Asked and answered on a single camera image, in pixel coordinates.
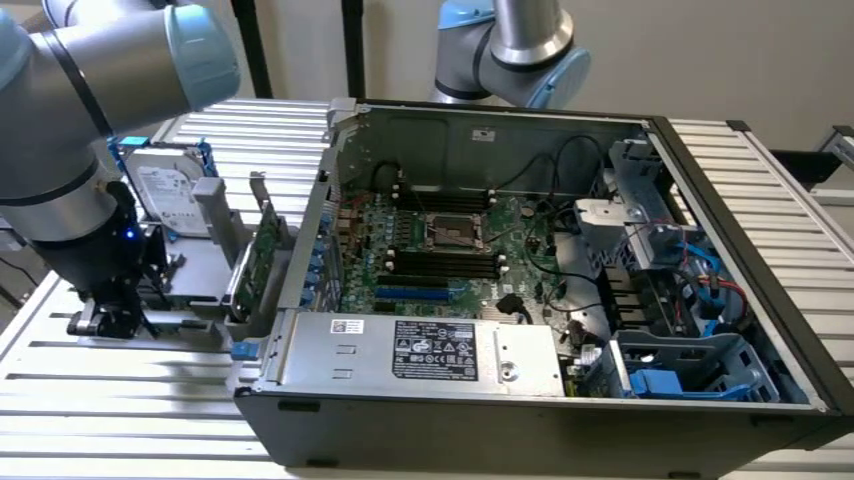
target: red cable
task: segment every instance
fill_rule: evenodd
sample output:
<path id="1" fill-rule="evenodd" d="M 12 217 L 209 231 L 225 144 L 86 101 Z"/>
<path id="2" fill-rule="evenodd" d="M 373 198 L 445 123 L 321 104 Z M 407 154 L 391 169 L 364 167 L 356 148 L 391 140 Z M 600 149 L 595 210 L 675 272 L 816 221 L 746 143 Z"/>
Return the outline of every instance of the red cable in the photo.
<path id="1" fill-rule="evenodd" d="M 702 284 L 708 284 L 707 278 L 700 278 L 698 279 L 698 281 Z M 747 316 L 747 294 L 744 293 L 744 290 L 742 289 L 742 287 L 739 287 L 735 283 L 728 282 L 726 280 L 718 280 L 718 283 L 723 288 L 732 290 L 742 299 L 742 312 L 738 316 L 738 319 L 742 320 Z"/>

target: metal frame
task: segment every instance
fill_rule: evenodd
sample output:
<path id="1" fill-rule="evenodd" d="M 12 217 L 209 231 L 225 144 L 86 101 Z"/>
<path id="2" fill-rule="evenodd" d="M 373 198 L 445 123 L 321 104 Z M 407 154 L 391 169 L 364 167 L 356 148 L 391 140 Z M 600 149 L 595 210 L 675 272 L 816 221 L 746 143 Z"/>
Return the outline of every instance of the metal frame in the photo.
<path id="1" fill-rule="evenodd" d="M 667 119 L 459 105 L 437 109 L 429 104 L 381 101 L 365 101 L 356 112 L 373 113 L 381 108 L 642 125 L 692 211 L 711 232 L 712 243 L 724 252 L 727 268 L 739 283 L 750 286 L 751 303 L 760 318 L 767 319 L 766 330 L 779 340 L 776 349 L 798 375 L 812 406 L 535 397 L 496 400 L 435 392 L 407 398 L 383 393 L 363 397 L 343 395 L 335 389 L 307 393 L 277 384 L 295 322 L 293 312 L 285 312 L 273 327 L 276 341 L 269 342 L 267 350 L 273 358 L 265 362 L 261 380 L 235 394 L 240 411 L 277 463 L 712 478 L 780 445 L 814 448 L 847 432 L 850 424 L 847 420 L 838 422 L 836 415 L 847 414 L 854 407 L 854 389 L 818 338 L 807 333 L 808 324 Z M 325 190 L 315 190 L 312 196 L 325 198 Z M 300 237 L 313 239 L 313 232 L 303 231 Z M 379 423 L 376 418 L 387 421 Z M 453 419 L 453 425 L 464 419 L 467 429 L 452 435 L 440 426 L 447 418 Z M 553 425 L 564 429 L 557 432 Z M 602 428 L 606 425 L 623 427 L 620 435 Z M 686 425 L 691 425 L 691 431 L 703 432 L 702 436 L 686 440 Z M 412 430 L 431 434 L 413 438 Z M 626 430 L 643 435 L 626 434 Z M 369 444 L 363 442 L 365 432 L 372 438 Z M 606 443 L 607 452 L 597 448 Z M 707 447 L 712 445 L 716 454 L 710 459 Z"/>

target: metal table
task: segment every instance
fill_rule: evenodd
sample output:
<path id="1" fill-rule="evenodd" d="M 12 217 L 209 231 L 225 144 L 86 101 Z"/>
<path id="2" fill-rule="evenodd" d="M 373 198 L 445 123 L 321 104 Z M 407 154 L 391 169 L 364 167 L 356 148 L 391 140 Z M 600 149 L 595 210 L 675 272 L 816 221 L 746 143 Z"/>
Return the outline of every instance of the metal table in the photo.
<path id="1" fill-rule="evenodd" d="M 788 202 L 787 207 L 800 218 L 798 225 L 812 231 L 815 228 L 804 220 L 812 217 L 804 217 L 795 211 L 800 203 L 791 197 L 790 187 L 780 182 L 768 183 L 770 178 L 778 178 L 778 175 L 758 170 L 762 165 L 767 168 L 763 160 L 756 155 L 742 159 L 742 163 L 736 157 L 724 158 L 724 154 L 744 156 L 748 152 L 756 152 L 755 147 L 738 143 L 748 141 L 743 134 L 727 132 L 718 123 L 674 123 L 710 177 L 731 172 L 726 168 L 752 172 L 750 176 L 739 176 L 743 180 L 728 178 L 722 182 L 718 178 L 715 183 L 720 185 L 719 188 L 738 190 L 742 187 L 732 185 L 740 185 L 758 192 L 767 190 L 767 195 L 774 195 L 767 200 Z M 245 210 L 244 218 L 249 217 L 249 222 L 255 206 L 244 179 L 249 171 L 265 171 L 276 209 L 285 213 L 291 224 L 299 225 L 300 209 L 324 147 L 324 127 L 323 103 L 237 100 L 168 123 L 158 136 L 175 141 L 195 141 L 200 135 L 205 135 L 215 147 L 229 202 Z M 743 183 L 747 179 L 763 182 L 766 186 Z M 790 192 L 790 197 L 784 197 L 786 192 Z M 763 200 L 754 206 L 738 208 L 759 209 L 764 208 L 762 205 L 771 206 Z M 735 210 L 735 213 L 743 216 L 744 221 L 760 221 L 754 218 L 760 212 Z M 762 241 L 780 242 L 786 240 L 784 237 L 780 233 Z M 780 246 L 796 247 L 795 244 Z M 760 247 L 780 250 L 780 246 Z M 795 253 L 798 256 L 794 259 L 783 260 Z M 811 258 L 808 255 L 819 254 L 800 255 L 800 252 L 790 251 L 784 256 L 766 258 L 772 268 L 792 270 L 783 279 L 798 279 L 800 275 L 794 270 L 807 267 L 792 266 L 791 262 L 796 258 Z M 795 280 L 786 280 L 784 285 L 794 289 L 790 291 L 792 295 L 798 295 L 796 292 L 804 288 L 822 288 L 819 284 L 804 287 L 803 282 Z M 854 288 L 854 282 L 846 285 Z M 814 305 L 811 298 L 804 297 L 802 301 L 807 303 L 802 308 L 848 378 L 854 378 L 854 319 L 850 318 L 854 316 L 854 307 L 848 304 L 854 299 L 850 296 L 851 300 L 834 297 L 836 300 L 832 304 L 822 306 Z M 0 477 L 452 477 L 285 470 L 267 459 L 264 449 L 232 404 L 224 386 L 231 370 L 227 352 L 129 350 L 120 345 L 116 348 L 82 347 L 64 331 L 68 316 L 80 306 L 68 284 L 50 273 L 0 336 Z M 249 380 L 256 375 L 257 366 L 244 365 L 240 372 L 243 379 Z M 854 436 L 847 436 L 815 452 L 775 452 L 726 478 L 854 479 Z"/>

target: gray robot arm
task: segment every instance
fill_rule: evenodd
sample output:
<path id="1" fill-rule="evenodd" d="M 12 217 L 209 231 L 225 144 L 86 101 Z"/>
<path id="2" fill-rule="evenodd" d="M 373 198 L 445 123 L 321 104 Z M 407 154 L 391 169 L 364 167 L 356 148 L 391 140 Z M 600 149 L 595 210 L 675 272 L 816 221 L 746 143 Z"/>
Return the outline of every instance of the gray robot arm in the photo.
<path id="1" fill-rule="evenodd" d="M 556 0 L 447 0 L 439 15 L 432 101 L 479 103 L 492 95 L 528 108 L 563 108 L 587 76 Z"/>
<path id="2" fill-rule="evenodd" d="M 101 304 L 132 303 L 120 285 L 144 275 L 145 239 L 89 144 L 227 99 L 240 81 L 212 14 L 156 7 L 45 0 L 57 29 L 30 35 L 0 10 L 0 214 Z"/>

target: black ram slot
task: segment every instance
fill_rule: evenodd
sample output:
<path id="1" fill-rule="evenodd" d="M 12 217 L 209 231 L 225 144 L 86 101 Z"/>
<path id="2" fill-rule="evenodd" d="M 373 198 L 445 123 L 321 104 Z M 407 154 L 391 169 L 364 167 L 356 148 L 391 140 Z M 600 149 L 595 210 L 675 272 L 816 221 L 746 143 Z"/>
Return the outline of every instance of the black ram slot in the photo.
<path id="1" fill-rule="evenodd" d="M 448 281 L 431 277 L 404 277 L 403 275 L 380 275 L 376 284 L 383 287 L 448 288 Z"/>
<path id="2" fill-rule="evenodd" d="M 497 265 L 491 255 L 397 252 L 392 261 L 395 275 L 497 278 Z"/>
<path id="3" fill-rule="evenodd" d="M 481 195 L 447 195 L 437 192 L 403 192 L 396 202 L 399 210 L 412 212 L 481 213 L 488 207 Z"/>

